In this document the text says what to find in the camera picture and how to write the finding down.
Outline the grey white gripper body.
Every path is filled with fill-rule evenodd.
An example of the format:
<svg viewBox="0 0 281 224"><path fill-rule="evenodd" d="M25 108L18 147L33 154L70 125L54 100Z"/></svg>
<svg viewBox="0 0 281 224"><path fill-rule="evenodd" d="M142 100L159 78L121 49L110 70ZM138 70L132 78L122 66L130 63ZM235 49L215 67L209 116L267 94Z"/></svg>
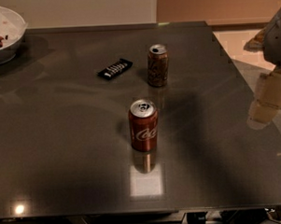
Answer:
<svg viewBox="0 0 281 224"><path fill-rule="evenodd" d="M268 22L263 38L264 59L277 66L281 66L281 8Z"/></svg>

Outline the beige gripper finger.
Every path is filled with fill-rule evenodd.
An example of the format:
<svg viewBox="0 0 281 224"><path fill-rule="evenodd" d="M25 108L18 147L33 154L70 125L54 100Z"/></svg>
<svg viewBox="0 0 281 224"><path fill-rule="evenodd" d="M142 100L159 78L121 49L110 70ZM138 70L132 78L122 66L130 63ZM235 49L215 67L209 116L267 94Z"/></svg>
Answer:
<svg viewBox="0 0 281 224"><path fill-rule="evenodd" d="M276 117L281 110L281 67L260 74L248 110L247 125L254 130L263 129Z"/></svg>

